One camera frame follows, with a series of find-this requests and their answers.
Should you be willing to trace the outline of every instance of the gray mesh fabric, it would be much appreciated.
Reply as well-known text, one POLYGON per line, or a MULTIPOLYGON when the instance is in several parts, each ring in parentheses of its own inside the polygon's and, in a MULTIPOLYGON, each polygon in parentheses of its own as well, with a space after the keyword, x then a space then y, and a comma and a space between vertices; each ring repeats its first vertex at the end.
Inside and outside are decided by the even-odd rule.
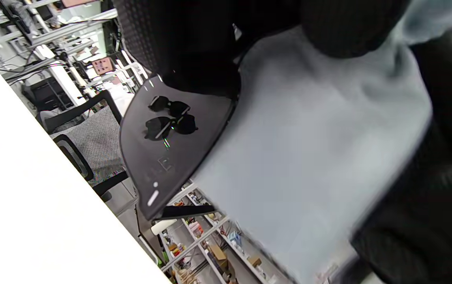
POLYGON ((50 135, 64 134, 76 145, 94 173, 91 187, 124 171, 119 147, 119 124, 107 106, 81 124, 50 135))

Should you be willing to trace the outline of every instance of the white shelving unit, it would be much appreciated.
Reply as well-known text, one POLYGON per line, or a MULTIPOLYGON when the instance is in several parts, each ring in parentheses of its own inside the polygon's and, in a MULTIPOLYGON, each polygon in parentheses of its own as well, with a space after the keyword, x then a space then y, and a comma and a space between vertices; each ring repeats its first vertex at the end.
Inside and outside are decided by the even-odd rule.
MULTIPOLYGON (((195 205, 200 206, 203 203, 208 202, 206 198, 204 198, 203 194, 199 192, 199 188, 197 185, 190 180, 184 187, 182 187, 182 191, 179 192, 168 205, 173 205, 175 202, 183 201, 185 205, 195 205), (197 203, 192 197, 191 192, 199 193, 199 196, 202 196, 201 201, 197 203)), ((234 224, 233 221, 224 220, 227 216, 223 215, 220 212, 216 212, 215 216, 217 216, 217 220, 213 220, 208 215, 197 216, 195 217, 195 221, 198 222, 202 229, 204 230, 204 234, 206 232, 210 232, 209 230, 212 227, 215 227, 215 232, 210 232, 207 237, 196 237, 189 225, 186 223, 185 219, 177 220, 174 224, 167 228, 168 237, 175 244, 181 243, 187 247, 191 243, 194 243, 195 246, 191 249, 191 251, 187 251, 186 248, 181 254, 186 255, 190 253, 198 253, 201 254, 199 257, 193 256, 191 259, 191 269, 196 268, 203 261, 206 261, 208 265, 205 268, 201 268, 199 273, 197 274, 197 279, 201 284, 227 284, 222 275, 220 274, 217 267, 214 265, 214 261, 208 255, 208 251, 203 248, 201 243, 196 243, 197 241, 207 241, 208 243, 213 241, 217 244, 227 244, 227 248, 223 251, 228 256, 228 260, 231 261, 231 265, 235 269, 236 278, 238 280, 238 284, 253 284, 253 283, 261 283, 261 284, 289 284, 290 281, 273 265, 259 250, 252 245, 247 238, 242 237, 242 245, 241 249, 238 249, 231 241, 228 239, 226 235, 221 234, 221 227, 216 226, 218 223, 226 224, 229 222, 230 228, 236 228, 237 232, 240 232, 239 228, 234 224), (260 273, 248 260, 248 256, 259 257, 261 260, 261 268, 264 271, 264 274, 267 278, 265 278, 262 273, 260 273)), ((175 257, 170 252, 168 244, 166 244, 166 240, 163 237, 163 234, 159 234, 161 240, 163 240, 163 249, 166 251, 168 255, 168 259, 170 261, 174 260, 175 257)))
MULTIPOLYGON (((206 200, 206 198, 204 198, 204 196, 202 195, 202 201, 200 201, 199 203, 197 203, 191 196, 190 194, 187 194, 187 198, 190 199, 190 201, 193 203, 193 205, 195 206, 199 206, 202 205, 204 202, 208 202, 206 200)), ((203 216, 204 219, 206 219, 206 221, 208 221, 208 223, 213 226, 217 223, 217 221, 212 220, 210 217, 208 217, 207 215, 203 216)), ((233 243, 231 243, 231 241, 228 239, 227 236, 223 235, 220 233, 220 230, 217 230, 218 234, 220 235, 220 237, 222 237, 222 239, 224 240, 224 242, 226 244, 228 244, 229 248, 237 255, 237 257, 246 265, 247 268, 249 268, 249 270, 252 271, 252 273, 256 276, 256 278, 258 279, 258 281, 261 284, 273 284, 271 282, 269 282, 269 280, 265 279, 262 274, 249 262, 249 260, 247 259, 247 257, 245 257, 245 255, 238 250, 238 248, 233 245, 233 243)), ((250 244, 249 241, 247 241, 245 238, 242 238, 242 250, 244 250, 245 253, 247 253, 250 256, 256 256, 259 257, 261 259, 262 262, 262 267, 264 270, 264 273, 266 275, 268 275, 270 278, 269 279, 273 279, 276 280, 276 284, 282 284, 282 283, 290 283, 290 281, 280 272, 278 271, 278 269, 275 267, 275 265, 273 265, 266 257, 264 257, 264 255, 262 255, 260 252, 256 251, 256 249, 254 248, 254 246, 252 244, 250 244)))
MULTIPOLYGON (((186 226, 186 228, 188 229, 189 234, 191 234, 193 239, 195 239, 195 241, 196 241, 198 238, 194 235, 193 231, 191 231, 191 229, 189 228, 189 225, 186 223, 186 221, 184 219, 182 219, 182 222, 184 223, 184 226, 186 226)), ((209 266, 212 268, 213 272, 215 273, 215 275, 217 276, 217 278, 219 279, 221 284, 226 284, 226 282, 222 278, 221 273, 219 273, 219 270, 217 270, 217 268, 215 267, 214 263, 212 262, 212 260, 208 256, 208 251, 205 250, 201 245, 198 245, 198 248, 202 252, 202 254, 203 254, 204 258, 206 259, 206 261, 208 261, 209 266)))

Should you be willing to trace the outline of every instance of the metal frame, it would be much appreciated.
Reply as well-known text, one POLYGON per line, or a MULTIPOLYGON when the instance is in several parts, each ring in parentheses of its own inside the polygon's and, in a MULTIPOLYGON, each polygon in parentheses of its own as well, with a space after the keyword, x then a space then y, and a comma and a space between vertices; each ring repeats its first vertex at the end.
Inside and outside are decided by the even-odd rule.
MULTIPOLYGON (((97 14, 94 17, 88 18, 87 20, 95 20, 95 21, 96 20, 105 20, 105 22, 106 22, 106 21, 109 21, 116 17, 117 17, 117 10, 111 9, 111 10, 105 11, 103 13, 97 14)), ((101 24, 103 24, 103 21, 67 25, 66 27, 53 30, 47 34, 42 34, 42 35, 34 37, 32 39, 31 48, 37 47, 38 45, 44 45, 46 43, 50 43, 51 41, 59 39, 63 36, 68 36, 77 31, 80 31, 80 30, 83 30, 83 29, 86 29, 89 27, 93 27, 96 25, 101 25, 101 24)))
POLYGON ((28 7, 28 9, 34 9, 34 8, 38 8, 38 7, 42 7, 42 6, 45 6, 45 5, 52 4, 52 3, 57 2, 57 1, 59 1, 59 0, 40 0, 38 2, 28 3, 27 7, 28 7))

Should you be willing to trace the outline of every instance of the chair backrest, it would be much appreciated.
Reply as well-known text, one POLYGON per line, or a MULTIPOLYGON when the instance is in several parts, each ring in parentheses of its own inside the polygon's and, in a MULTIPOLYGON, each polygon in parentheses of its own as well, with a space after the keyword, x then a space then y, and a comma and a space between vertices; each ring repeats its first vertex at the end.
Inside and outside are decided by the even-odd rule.
POLYGON ((42 118, 47 133, 99 196, 127 178, 119 147, 121 118, 107 90, 67 112, 42 118))

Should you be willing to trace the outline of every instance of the desk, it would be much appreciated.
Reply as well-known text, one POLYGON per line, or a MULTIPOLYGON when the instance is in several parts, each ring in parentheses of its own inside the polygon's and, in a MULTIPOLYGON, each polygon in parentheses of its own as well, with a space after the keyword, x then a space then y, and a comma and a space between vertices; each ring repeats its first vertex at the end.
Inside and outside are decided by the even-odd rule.
POLYGON ((167 284, 1 75, 0 109, 0 283, 167 284))

